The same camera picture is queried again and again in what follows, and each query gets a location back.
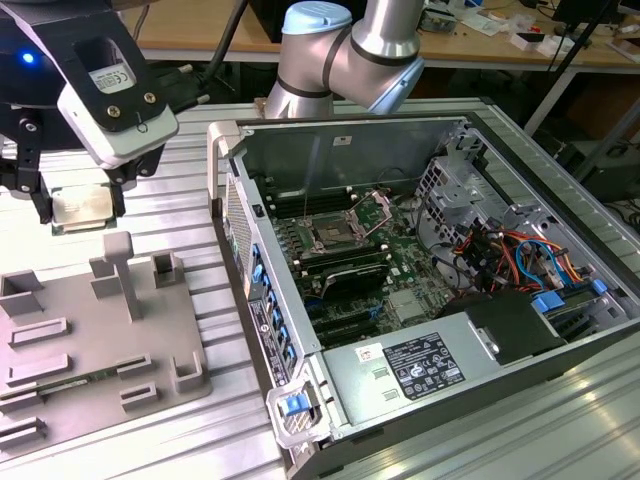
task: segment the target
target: gray fixture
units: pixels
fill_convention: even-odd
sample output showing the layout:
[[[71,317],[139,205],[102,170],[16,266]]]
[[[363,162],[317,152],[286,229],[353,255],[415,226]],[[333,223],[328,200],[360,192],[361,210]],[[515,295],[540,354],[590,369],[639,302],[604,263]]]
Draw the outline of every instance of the gray fixture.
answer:
[[[211,392],[182,261],[102,240],[91,273],[0,277],[0,461]]]

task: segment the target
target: warning label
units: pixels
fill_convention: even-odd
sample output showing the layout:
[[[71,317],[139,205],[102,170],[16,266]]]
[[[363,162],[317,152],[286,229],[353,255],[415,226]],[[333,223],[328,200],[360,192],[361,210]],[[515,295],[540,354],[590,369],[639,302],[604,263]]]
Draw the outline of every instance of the warning label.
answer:
[[[438,333],[384,349],[404,396],[417,400],[465,378]]]

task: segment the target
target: led light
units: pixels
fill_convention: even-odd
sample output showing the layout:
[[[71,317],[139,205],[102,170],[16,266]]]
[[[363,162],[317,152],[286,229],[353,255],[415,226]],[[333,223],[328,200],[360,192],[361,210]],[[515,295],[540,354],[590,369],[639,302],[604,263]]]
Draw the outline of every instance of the led light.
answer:
[[[34,57],[32,53],[23,53],[22,61],[27,65],[33,65],[36,61],[36,57]]]

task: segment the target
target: wooden table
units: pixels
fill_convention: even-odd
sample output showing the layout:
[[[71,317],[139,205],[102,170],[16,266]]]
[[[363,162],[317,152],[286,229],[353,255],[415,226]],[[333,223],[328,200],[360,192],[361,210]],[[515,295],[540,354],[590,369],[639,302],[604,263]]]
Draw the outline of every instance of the wooden table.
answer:
[[[525,13],[536,17],[544,33],[555,22],[517,0],[485,0],[491,11],[508,17]],[[139,45],[151,60],[209,60],[227,23],[234,0],[162,0],[151,6]],[[139,9],[126,12],[128,26],[135,24]],[[578,54],[540,104],[525,130],[533,133],[547,116],[577,73],[640,74],[640,65],[609,48],[610,37],[593,35],[593,44]],[[245,12],[225,59],[235,62],[277,62],[280,45],[269,41],[255,13]],[[537,52],[523,52],[508,41],[508,35],[489,37],[459,23],[451,35],[422,33],[420,55],[427,67],[487,70],[545,71],[550,59]]]

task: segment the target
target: white label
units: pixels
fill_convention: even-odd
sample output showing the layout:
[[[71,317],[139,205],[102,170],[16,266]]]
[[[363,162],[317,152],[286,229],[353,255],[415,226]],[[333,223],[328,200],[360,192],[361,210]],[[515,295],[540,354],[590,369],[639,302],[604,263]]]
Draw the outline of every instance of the white label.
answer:
[[[343,147],[345,145],[351,145],[351,139],[353,137],[349,136],[349,137],[336,137],[333,139],[333,146],[334,147]]]
[[[91,78],[102,93],[116,93],[135,85],[133,74],[124,63],[91,72]]]
[[[355,352],[360,363],[375,360],[376,358],[381,358],[383,356],[381,343],[372,343],[366,347],[358,347],[355,349]]]

